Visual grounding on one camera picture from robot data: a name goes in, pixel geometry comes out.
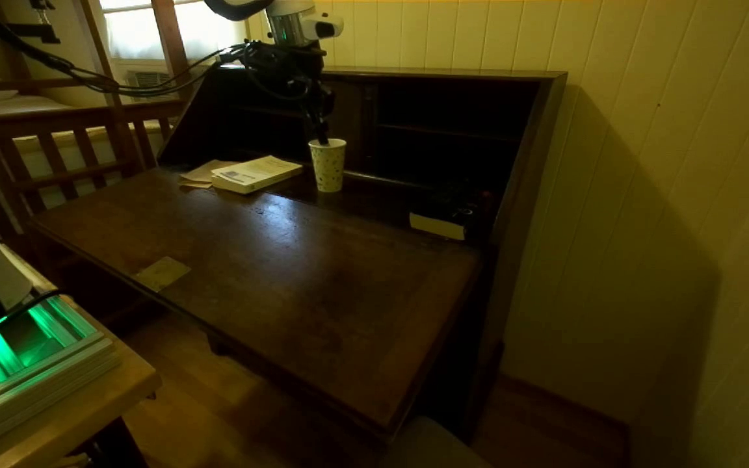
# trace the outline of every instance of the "wooden floor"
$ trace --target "wooden floor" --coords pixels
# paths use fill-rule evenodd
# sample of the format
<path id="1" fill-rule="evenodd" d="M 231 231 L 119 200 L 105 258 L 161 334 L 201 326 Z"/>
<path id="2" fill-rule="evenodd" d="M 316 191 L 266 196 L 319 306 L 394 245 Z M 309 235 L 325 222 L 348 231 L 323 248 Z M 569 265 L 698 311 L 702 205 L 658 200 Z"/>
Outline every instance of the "wooden floor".
<path id="1" fill-rule="evenodd" d="M 123 336 L 161 371 L 161 391 L 126 422 L 154 468 L 355 468 L 386 447 L 309 412 L 231 360 L 178 315 L 157 315 Z M 624 466 L 624 428 L 542 391 L 503 379 L 473 449 L 499 468 Z"/>

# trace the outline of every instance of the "desk leg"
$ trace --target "desk leg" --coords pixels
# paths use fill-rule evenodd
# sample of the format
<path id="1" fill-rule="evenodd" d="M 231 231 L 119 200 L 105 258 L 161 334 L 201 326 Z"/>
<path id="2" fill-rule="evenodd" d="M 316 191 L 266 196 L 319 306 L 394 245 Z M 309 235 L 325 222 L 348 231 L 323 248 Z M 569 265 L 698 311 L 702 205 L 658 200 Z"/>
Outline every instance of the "desk leg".
<path id="1" fill-rule="evenodd" d="M 96 438 L 91 439 L 91 449 L 96 466 L 145 468 L 144 452 L 139 449 L 123 419 L 115 419 L 110 426 L 96 432 Z"/>

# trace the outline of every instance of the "desk writing surface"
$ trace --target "desk writing surface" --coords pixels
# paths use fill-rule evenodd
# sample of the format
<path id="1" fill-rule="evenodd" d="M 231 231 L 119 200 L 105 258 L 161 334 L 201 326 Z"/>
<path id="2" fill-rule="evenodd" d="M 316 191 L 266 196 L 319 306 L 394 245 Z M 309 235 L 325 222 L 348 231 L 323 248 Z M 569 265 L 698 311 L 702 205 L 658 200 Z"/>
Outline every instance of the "desk writing surface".
<path id="1" fill-rule="evenodd" d="M 145 171 L 36 228 L 217 331 L 271 378 L 394 432 L 478 270 L 462 245 Z"/>

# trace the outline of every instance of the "window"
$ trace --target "window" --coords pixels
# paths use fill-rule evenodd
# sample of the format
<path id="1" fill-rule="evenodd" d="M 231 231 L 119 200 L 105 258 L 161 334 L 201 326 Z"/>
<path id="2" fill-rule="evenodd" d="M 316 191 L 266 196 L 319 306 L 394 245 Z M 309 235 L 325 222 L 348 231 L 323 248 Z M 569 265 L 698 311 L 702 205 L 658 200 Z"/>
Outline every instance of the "window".
<path id="1" fill-rule="evenodd" d="M 100 0 L 111 61 L 165 61 L 150 0 Z M 245 40 L 243 24 L 217 16 L 202 0 L 174 0 L 184 53 L 199 61 Z"/>

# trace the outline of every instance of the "white cup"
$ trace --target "white cup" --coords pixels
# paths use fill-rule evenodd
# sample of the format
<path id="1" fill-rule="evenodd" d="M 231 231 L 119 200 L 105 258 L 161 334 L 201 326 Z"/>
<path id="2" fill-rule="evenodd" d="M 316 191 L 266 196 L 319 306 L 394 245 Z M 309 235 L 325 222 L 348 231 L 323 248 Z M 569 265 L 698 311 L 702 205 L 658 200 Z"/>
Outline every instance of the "white cup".
<path id="1" fill-rule="evenodd" d="M 347 167 L 347 141 L 327 139 L 327 145 L 319 141 L 308 144 L 313 150 L 313 167 L 317 178 L 319 193 L 342 193 L 343 191 L 343 167 Z"/>

